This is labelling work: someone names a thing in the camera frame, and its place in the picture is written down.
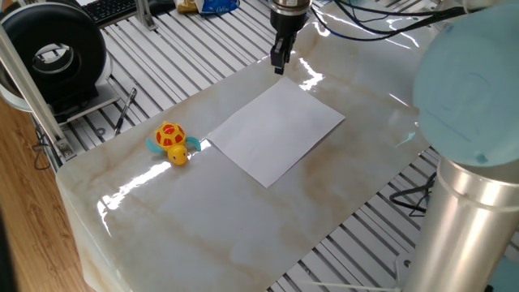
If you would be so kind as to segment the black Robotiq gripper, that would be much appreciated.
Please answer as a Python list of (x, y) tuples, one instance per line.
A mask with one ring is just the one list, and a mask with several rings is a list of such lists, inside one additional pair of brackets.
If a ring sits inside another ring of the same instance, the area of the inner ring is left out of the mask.
[(271, 13), (270, 24), (276, 31), (276, 40), (270, 51), (270, 60), (276, 74), (284, 74), (285, 63), (290, 61), (290, 53), (295, 42), (294, 33), (302, 29), (306, 20), (306, 14), (282, 15), (276, 12)]

